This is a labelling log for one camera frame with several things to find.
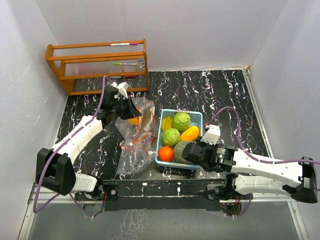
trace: plastic bag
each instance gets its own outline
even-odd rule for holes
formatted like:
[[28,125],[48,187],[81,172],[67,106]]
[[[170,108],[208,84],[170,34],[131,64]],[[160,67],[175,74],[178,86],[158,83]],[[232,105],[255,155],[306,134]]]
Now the plastic bag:
[[137,119],[115,121],[115,126],[124,137],[116,173],[119,175],[136,174],[156,158],[156,148],[152,142],[157,138],[155,126],[155,106],[145,97],[132,99],[142,116]]

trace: white wall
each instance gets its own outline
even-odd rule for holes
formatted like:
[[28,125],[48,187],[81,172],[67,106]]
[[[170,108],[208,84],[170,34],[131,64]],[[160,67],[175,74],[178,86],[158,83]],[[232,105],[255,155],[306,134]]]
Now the white wall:
[[57,44],[34,0],[0,1],[0,239],[17,239],[37,153],[54,142],[67,96],[44,60]]
[[[290,0],[252,66],[253,91],[277,158],[320,161],[319,44],[320,2]],[[299,208],[310,239],[319,239],[320,203]]]
[[287,0],[36,0],[59,44],[146,38],[150,71],[252,65]]

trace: blue plastic basket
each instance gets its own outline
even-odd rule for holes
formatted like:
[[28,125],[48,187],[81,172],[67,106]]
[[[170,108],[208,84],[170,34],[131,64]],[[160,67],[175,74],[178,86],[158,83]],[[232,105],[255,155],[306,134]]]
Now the blue plastic basket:
[[161,119],[160,119],[160,126],[159,126],[159,134],[158,134],[158,141],[156,144],[156,152],[157,155],[155,157],[156,164],[159,166],[164,166],[164,167],[172,167],[172,168],[180,168],[180,169],[190,169],[190,170],[196,170],[200,166],[199,165],[191,165],[191,164],[181,164],[177,163],[175,160],[172,160],[171,162],[166,162],[166,161],[160,161],[158,159],[158,151],[160,148],[163,147],[162,142],[161,142],[161,136],[162,136],[162,120],[166,117],[174,117],[177,113],[187,113],[190,115],[191,118],[191,124],[190,126],[197,126],[200,130],[200,136],[202,136],[203,133],[203,120],[202,120],[202,113],[197,112],[197,111],[182,111],[182,110],[171,110],[171,109],[163,109],[161,112]]

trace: black marble table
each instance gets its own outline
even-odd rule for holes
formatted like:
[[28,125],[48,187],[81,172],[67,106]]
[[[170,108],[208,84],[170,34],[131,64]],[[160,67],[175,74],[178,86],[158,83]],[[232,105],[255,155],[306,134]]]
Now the black marble table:
[[[150,72],[150,92],[130,93],[133,97],[146,97],[155,105],[155,119],[159,126],[162,109],[196,111],[203,114],[207,123],[219,109],[232,106],[239,112],[242,142],[246,148],[258,155],[267,156],[267,149],[250,99],[245,78],[241,70],[204,71],[162,71]],[[129,79],[131,85],[139,87],[144,83],[141,77]],[[101,79],[82,79],[77,90],[101,89]],[[80,121],[86,109],[99,95],[69,96],[58,131],[57,141],[65,137]],[[220,126],[220,142],[237,146],[237,120],[232,112],[222,113],[214,124]],[[115,126],[115,121],[99,133],[79,154],[74,163],[76,173],[88,173],[103,180],[119,180],[116,174],[123,137]],[[219,179],[223,173],[207,173],[197,170],[194,175],[158,172],[153,161],[142,172],[126,176],[126,179]]]

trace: marker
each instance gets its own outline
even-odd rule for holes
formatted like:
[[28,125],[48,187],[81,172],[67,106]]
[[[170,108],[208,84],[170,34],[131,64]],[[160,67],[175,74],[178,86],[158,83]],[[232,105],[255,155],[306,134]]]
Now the marker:
[[135,65],[135,66],[138,66],[138,63],[113,62],[113,65]]
[[137,42],[128,42],[128,43],[112,43],[110,46],[131,46],[131,45],[138,45]]

